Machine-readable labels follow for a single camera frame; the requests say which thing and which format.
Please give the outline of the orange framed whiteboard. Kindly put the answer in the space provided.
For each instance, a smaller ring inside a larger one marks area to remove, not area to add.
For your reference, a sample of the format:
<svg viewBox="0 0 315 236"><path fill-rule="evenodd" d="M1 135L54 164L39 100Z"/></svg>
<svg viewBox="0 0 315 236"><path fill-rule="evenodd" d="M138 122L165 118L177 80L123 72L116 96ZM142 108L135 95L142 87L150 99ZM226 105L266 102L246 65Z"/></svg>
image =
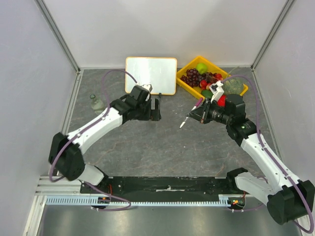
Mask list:
<svg viewBox="0 0 315 236"><path fill-rule="evenodd" d="M135 85L152 86L151 94L174 95L176 93L176 58L128 57L126 58L125 92Z"/></svg>

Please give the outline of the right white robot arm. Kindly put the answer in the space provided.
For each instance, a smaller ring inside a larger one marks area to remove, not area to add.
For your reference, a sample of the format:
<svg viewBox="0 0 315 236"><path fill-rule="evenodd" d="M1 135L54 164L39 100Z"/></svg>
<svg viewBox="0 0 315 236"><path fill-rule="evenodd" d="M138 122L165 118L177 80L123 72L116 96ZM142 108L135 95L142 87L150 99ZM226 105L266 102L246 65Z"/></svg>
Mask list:
<svg viewBox="0 0 315 236"><path fill-rule="evenodd" d="M253 177L243 168L228 172L225 187L230 193L240 190L254 196L268 209L275 222L282 225L302 216L312 216L315 187L302 181L270 149L256 124L246 117L242 96L232 94L223 107L206 99L187 116L201 124L211 121L226 126L227 133L258 165L267 181Z"/></svg>

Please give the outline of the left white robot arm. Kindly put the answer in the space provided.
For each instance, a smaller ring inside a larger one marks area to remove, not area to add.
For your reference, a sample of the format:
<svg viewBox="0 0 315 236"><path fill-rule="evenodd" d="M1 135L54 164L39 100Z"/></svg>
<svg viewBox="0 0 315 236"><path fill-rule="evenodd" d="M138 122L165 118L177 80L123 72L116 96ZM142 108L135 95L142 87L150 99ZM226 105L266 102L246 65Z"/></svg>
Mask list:
<svg viewBox="0 0 315 236"><path fill-rule="evenodd" d="M68 134L57 133L49 154L49 175L57 170L69 181L88 182L96 193L104 193L108 188L108 176L95 165L86 164L83 155L105 134L127 121L159 121L159 99L154 100L155 108L152 109L151 90L150 84L135 85L129 94L112 101L108 108L84 126Z"/></svg>

